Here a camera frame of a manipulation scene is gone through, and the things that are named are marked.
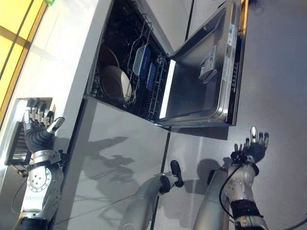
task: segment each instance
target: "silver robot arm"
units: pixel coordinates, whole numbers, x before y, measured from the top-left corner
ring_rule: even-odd
[[[61,167],[68,160],[67,154],[52,150],[54,133],[65,119],[59,117],[52,122],[52,118],[47,116],[49,120],[43,121],[44,115],[38,112],[38,104],[39,99],[29,99],[24,114],[25,141],[32,152],[32,158],[28,168],[24,201],[15,230],[48,228],[61,198]]]
[[[252,185],[259,169],[256,163],[265,155],[269,135],[251,128],[251,141],[246,140],[244,148],[235,145],[231,154],[232,164],[224,164],[212,171],[205,198],[199,209],[195,230],[228,230],[229,217],[234,219],[236,230],[268,230],[260,214],[252,191]]]
[[[158,195],[168,193],[175,185],[182,187],[184,182],[177,161],[171,161],[172,172],[160,173],[145,181],[132,196],[118,230],[146,230],[153,217]]]
[[[259,133],[253,126],[250,129],[250,141],[247,138],[244,148],[235,147],[231,154],[233,160],[228,170],[228,178],[223,184],[225,195],[228,197],[235,220],[236,230],[268,230],[268,227],[260,214],[254,195],[252,185],[254,178],[259,174],[256,166],[264,158],[269,143],[269,134]]]

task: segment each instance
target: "cable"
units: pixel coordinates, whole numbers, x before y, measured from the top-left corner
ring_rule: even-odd
[[[296,228],[302,226],[302,225],[305,224],[305,223],[307,223],[307,218],[304,219],[303,221],[299,222],[298,224],[295,224],[294,226],[289,227],[289,228],[287,228],[287,229],[283,229],[283,230],[293,230],[293,229],[296,229]]]
[[[227,184],[227,182],[230,180],[230,178],[236,173],[236,171],[238,171],[239,168],[241,168],[242,165],[239,165],[228,177],[227,179],[225,180],[224,184],[222,185],[221,189],[220,189],[220,193],[219,193],[219,200],[220,200],[220,204],[223,208],[223,210],[227,213],[227,215],[229,215],[231,218],[234,219],[233,215],[231,215],[227,209],[224,207],[223,203],[222,203],[222,192],[223,192],[223,189],[225,187],[225,185]],[[294,226],[291,226],[289,228],[286,228],[286,229],[282,229],[282,230],[294,230],[300,226],[302,226],[303,224],[306,224],[307,223],[307,218],[305,218],[303,221],[295,224]]]
[[[15,199],[16,199],[16,197],[17,197],[19,191],[21,190],[21,188],[23,187],[23,185],[25,184],[26,181],[27,181],[27,178],[24,179],[24,181],[23,181],[22,184],[19,186],[19,188],[17,189],[17,191],[16,191],[16,193],[15,193],[13,199],[12,199],[12,202],[11,202],[11,210],[12,210],[12,212],[15,213],[15,214],[19,214],[19,212],[16,212],[16,211],[15,211],[15,208],[14,208]]]
[[[220,189],[220,194],[219,194],[219,200],[220,200],[220,204],[222,206],[222,208],[224,209],[224,211],[227,213],[227,215],[229,215],[232,219],[234,219],[233,215],[231,215],[228,210],[224,207],[223,203],[222,203],[222,192],[223,189],[225,187],[225,185],[227,184],[227,182],[230,180],[230,178],[236,173],[236,171],[238,171],[239,168],[241,168],[242,165],[239,165],[225,180],[224,184],[222,185],[221,189]]]

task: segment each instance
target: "black robotic glove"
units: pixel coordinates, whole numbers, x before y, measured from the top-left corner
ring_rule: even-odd
[[[269,134],[259,133],[258,138],[258,132],[256,127],[252,127],[250,129],[250,140],[249,138],[246,139],[246,143],[244,144],[243,153],[247,157],[252,157],[254,162],[257,163],[260,160],[262,160],[265,156],[265,151],[267,150],[269,144]]]
[[[53,149],[54,133],[63,124],[64,118],[53,120],[53,112],[45,116],[46,103],[30,98],[24,113],[24,134],[27,147],[32,153]]]
[[[259,133],[256,127],[252,127],[250,129],[250,139],[246,138],[246,143],[244,144],[244,148],[242,149],[242,144],[240,148],[235,144],[235,151],[231,153],[231,159],[233,163],[245,163],[246,161],[254,161],[254,163],[259,162],[264,158],[265,151],[269,144],[269,134]]]

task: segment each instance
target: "robot finger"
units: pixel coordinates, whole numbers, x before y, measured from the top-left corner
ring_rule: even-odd
[[[26,124],[29,124],[29,123],[33,122],[32,118],[31,118],[33,103],[34,103],[34,99],[33,98],[30,98],[28,100],[28,102],[27,102],[27,106],[26,106],[26,109],[25,109],[25,112],[24,112],[24,122]]]
[[[50,126],[50,124],[52,123],[53,121],[53,112],[52,111],[49,111],[47,113],[47,116],[46,118],[44,119],[44,125],[46,128],[48,128]]]
[[[257,143],[258,142],[258,131],[256,127],[250,128],[250,142]]]
[[[269,134],[265,133],[264,134],[264,146],[267,148],[269,145]]]
[[[263,133],[259,133],[259,140],[258,140],[259,144],[263,143]]]
[[[39,108],[39,103],[40,103],[40,99],[36,98],[33,105],[32,105],[32,120],[38,124],[38,120],[37,120],[37,112],[38,112],[38,108]]]
[[[64,123],[65,118],[64,117],[58,117],[54,120],[54,122],[47,128],[47,132],[54,134],[58,128],[61,127],[61,125]]]
[[[43,102],[39,108],[39,112],[37,113],[37,121],[40,124],[41,127],[44,126],[44,117],[45,117],[45,109],[46,109],[46,103]]]
[[[246,138],[245,145],[247,148],[249,148],[249,138]]]

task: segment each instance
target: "open dishwasher door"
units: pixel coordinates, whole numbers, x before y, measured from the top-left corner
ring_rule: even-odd
[[[226,1],[171,57],[158,124],[233,126],[248,0]]]

